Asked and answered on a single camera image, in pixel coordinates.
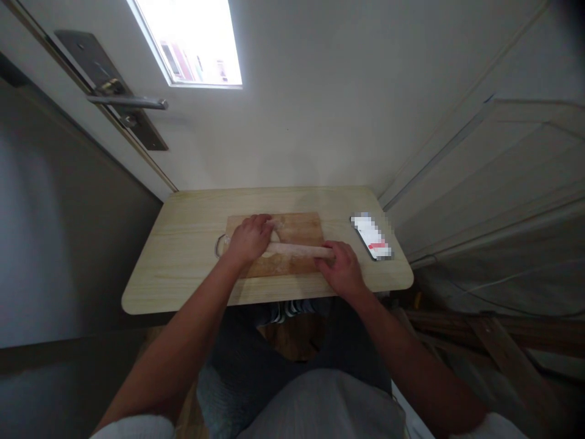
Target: smartphone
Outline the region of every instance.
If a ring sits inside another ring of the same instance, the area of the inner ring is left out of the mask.
[[[350,220],[372,259],[377,261],[392,259],[392,249],[369,213],[356,212]]]

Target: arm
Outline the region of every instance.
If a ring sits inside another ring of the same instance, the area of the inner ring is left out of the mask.
[[[335,263],[329,266],[317,259],[317,267],[360,316],[392,380],[433,435],[448,437],[478,427],[488,414],[479,398],[378,302],[348,244],[328,241],[325,245],[335,252]]]
[[[270,242],[269,215],[245,219],[226,253],[137,361],[95,432],[119,419],[160,414],[176,423],[189,387],[215,342],[233,286]]]

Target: metal door handle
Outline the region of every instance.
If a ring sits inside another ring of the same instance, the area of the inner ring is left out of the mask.
[[[151,110],[166,110],[169,103],[166,99],[140,98],[137,96],[87,96],[92,104],[120,105],[130,108],[144,108]]]

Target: window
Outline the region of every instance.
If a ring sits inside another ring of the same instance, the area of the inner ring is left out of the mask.
[[[129,0],[170,85],[241,88],[228,0]]]

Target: rolling pin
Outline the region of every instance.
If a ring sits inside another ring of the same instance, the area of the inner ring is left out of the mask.
[[[283,244],[271,242],[266,249],[268,253],[279,253],[301,257],[320,257],[323,259],[334,259],[333,250],[326,247],[301,246],[296,244]]]

